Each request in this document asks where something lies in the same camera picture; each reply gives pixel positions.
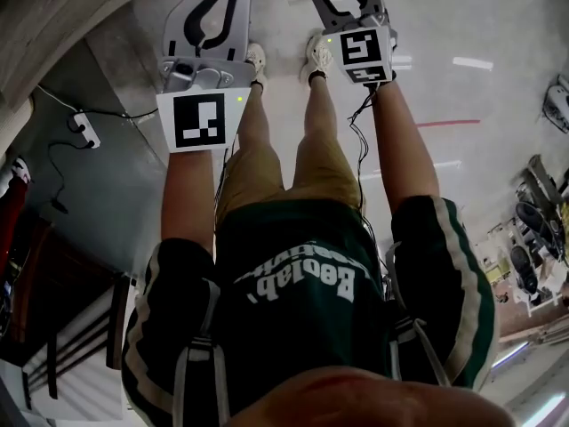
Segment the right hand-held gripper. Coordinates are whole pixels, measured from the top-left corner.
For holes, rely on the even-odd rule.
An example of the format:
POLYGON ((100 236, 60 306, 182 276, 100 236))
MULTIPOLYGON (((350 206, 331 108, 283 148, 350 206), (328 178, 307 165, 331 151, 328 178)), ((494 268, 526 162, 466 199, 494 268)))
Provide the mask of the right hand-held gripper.
POLYGON ((393 52, 398 33, 383 0, 357 0, 360 16, 341 12, 331 0, 312 0, 324 24, 325 43, 336 64, 354 85, 379 86, 394 77, 393 52))

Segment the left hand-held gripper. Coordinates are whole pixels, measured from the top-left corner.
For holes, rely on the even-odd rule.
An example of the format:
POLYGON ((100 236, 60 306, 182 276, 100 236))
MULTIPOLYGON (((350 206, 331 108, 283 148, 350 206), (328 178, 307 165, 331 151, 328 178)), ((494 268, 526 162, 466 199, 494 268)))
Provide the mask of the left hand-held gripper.
POLYGON ((181 0, 169 13, 156 104, 171 152, 225 148, 236 135, 254 76, 249 27, 250 0, 181 0))

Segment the person's right forearm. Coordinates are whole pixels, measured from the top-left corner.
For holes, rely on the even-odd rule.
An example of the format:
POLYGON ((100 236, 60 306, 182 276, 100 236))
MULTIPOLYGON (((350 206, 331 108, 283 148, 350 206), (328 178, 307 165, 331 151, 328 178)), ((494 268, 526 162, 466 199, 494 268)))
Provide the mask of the person's right forearm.
POLYGON ((438 197, 435 167, 397 82, 379 86, 373 118, 390 211, 394 213, 409 197, 438 197))

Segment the person's left forearm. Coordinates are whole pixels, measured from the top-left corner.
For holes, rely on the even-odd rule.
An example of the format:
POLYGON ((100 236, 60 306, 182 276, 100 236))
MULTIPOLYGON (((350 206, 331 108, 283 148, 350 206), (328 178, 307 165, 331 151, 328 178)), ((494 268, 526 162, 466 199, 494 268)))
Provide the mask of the person's left forearm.
POLYGON ((164 185, 161 238, 186 239, 212 253, 214 219, 212 154, 171 154, 164 185))

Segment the person's white shoe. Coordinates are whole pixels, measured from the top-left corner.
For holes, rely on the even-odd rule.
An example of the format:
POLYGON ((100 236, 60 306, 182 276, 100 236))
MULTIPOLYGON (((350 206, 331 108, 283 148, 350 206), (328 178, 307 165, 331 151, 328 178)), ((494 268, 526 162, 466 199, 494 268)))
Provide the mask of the person's white shoe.
POLYGON ((258 43, 249 43, 247 46, 245 61, 254 67, 252 83, 258 83, 262 88, 264 88, 267 83, 267 78, 265 76, 266 54, 262 46, 258 43))
POLYGON ((316 32, 306 46, 306 62, 301 69, 300 80, 309 85, 314 76, 327 78, 333 64, 333 56, 328 48, 328 41, 321 32, 316 32))

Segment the person's left white shoe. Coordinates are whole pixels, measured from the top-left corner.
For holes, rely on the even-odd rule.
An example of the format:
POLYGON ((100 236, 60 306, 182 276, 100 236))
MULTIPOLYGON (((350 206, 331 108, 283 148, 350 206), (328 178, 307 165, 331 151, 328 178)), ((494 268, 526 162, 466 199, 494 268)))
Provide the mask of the person's left white shoe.
POLYGON ((254 67, 252 83, 258 83, 262 88, 264 88, 267 83, 267 78, 265 76, 266 54, 262 46, 258 43, 249 43, 247 46, 245 61, 254 67))

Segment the person's right leg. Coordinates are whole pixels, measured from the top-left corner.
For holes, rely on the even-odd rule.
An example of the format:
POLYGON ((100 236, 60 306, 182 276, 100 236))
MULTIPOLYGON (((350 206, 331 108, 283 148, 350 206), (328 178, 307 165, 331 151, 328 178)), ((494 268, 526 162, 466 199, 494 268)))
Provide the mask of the person's right leg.
POLYGON ((338 128, 335 107, 327 81, 321 71, 309 76, 309 100, 305 111, 304 137, 298 153, 320 146, 338 145, 338 128))

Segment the person's leg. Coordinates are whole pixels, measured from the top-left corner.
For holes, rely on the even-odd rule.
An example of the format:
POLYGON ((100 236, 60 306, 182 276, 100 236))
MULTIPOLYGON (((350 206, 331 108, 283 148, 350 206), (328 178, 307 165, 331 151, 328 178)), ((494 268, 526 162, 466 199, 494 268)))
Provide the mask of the person's leg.
POLYGON ((20 177, 13 177, 9 188, 0 197, 0 272, 4 271, 12 245, 14 227, 24 205, 28 185, 20 177))
POLYGON ((237 130, 237 154, 266 153, 278 165, 280 160, 270 143, 268 118, 263 108, 263 86, 253 82, 237 130))
POLYGON ((309 100, 305 111, 304 137, 298 153, 320 146, 338 145, 338 128, 335 107, 327 81, 321 71, 309 76, 309 100))

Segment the person's left leg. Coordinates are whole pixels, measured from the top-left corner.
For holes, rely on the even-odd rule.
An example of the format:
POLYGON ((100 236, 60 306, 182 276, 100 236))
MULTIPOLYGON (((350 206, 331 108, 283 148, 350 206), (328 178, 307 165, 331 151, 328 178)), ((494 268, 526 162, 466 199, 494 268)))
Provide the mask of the person's left leg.
POLYGON ((280 160, 270 143, 268 118, 263 108, 263 86, 253 82, 237 130, 237 154, 266 153, 278 165, 280 160))

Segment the red floor tape strip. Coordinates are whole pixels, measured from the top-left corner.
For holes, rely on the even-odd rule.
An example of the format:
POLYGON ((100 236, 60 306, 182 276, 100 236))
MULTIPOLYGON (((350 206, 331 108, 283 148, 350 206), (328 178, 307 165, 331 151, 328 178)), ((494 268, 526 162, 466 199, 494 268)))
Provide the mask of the red floor tape strip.
POLYGON ((440 120, 440 121, 430 121, 417 123, 416 126, 421 128, 428 127, 442 127, 442 126, 453 126, 453 125, 479 125, 481 120, 479 119, 459 119, 459 120, 440 120))

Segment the white power strip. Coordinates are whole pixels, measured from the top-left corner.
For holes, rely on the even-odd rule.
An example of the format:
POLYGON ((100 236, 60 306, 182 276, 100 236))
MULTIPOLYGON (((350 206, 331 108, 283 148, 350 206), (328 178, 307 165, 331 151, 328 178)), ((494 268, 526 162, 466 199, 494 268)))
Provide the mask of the white power strip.
POLYGON ((74 121, 73 131, 81 134, 90 149, 97 149, 100 146, 100 138, 95 132, 91 121, 84 112, 79 112, 72 116, 74 121))

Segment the white black mesh device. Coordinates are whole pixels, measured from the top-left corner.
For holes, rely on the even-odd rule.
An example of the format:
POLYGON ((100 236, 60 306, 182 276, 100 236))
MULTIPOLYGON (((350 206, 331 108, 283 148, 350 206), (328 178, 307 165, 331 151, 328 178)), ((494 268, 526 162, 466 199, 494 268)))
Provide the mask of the white black mesh device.
POLYGON ((546 91, 542 113, 562 133, 569 133, 569 79, 557 76, 546 91))

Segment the cluttered white rack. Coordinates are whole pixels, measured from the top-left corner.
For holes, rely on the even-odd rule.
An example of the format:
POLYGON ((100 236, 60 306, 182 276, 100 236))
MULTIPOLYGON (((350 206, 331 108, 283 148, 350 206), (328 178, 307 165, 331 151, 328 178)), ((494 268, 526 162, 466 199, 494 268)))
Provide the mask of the cluttered white rack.
POLYGON ((516 181, 513 216, 488 233, 495 256, 483 267, 504 315, 530 318, 569 289, 569 170, 557 186, 536 154, 516 181))

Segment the dark green printed shirt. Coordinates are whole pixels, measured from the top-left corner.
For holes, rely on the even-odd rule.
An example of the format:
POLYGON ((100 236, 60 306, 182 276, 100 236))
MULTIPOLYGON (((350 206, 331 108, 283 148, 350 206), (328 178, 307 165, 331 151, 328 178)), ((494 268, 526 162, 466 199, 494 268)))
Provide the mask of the dark green printed shirt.
POLYGON ((478 390, 497 340, 493 292, 454 202, 407 198, 392 219, 397 298, 387 301, 359 215, 332 200, 229 213, 217 252, 168 238, 130 317, 122 380, 151 427, 172 427, 177 361, 193 339, 221 347, 236 414, 291 377, 357 367, 478 390))

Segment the wooden plank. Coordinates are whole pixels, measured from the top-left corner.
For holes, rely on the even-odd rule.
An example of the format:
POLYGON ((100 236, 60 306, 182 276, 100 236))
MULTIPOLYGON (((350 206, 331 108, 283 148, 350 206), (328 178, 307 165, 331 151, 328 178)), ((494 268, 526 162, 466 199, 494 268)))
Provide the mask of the wooden plank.
POLYGON ((529 343, 548 343, 548 342, 562 342, 569 339, 569 323, 559 323, 553 326, 544 326, 534 329, 528 329, 520 333, 511 334, 501 337, 500 344, 512 345, 514 343, 529 342, 529 343))

